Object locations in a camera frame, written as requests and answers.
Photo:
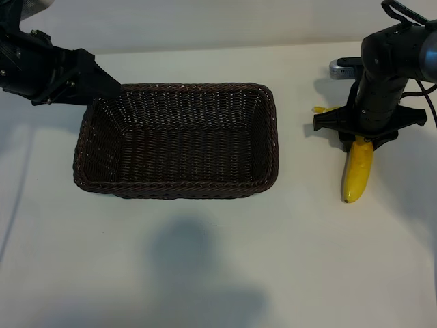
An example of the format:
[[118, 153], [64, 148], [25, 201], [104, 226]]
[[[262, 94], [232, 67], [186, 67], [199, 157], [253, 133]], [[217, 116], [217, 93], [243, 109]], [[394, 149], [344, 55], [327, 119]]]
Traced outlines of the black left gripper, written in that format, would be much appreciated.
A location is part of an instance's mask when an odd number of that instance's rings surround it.
[[85, 49], [53, 46], [41, 31], [1, 30], [1, 89], [34, 105], [88, 105], [116, 98], [121, 84]]

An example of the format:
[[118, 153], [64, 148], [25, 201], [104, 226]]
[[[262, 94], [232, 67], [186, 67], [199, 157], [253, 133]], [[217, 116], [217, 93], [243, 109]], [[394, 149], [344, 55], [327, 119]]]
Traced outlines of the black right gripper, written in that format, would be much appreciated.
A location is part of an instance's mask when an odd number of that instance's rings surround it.
[[427, 114], [424, 109], [401, 106], [399, 101], [408, 78], [388, 77], [376, 79], [364, 73], [359, 82], [352, 85], [346, 105], [317, 114], [313, 128], [327, 128], [350, 135], [340, 135], [344, 152], [350, 152], [359, 135], [371, 143], [374, 150], [398, 138], [393, 133], [412, 125], [424, 126]]

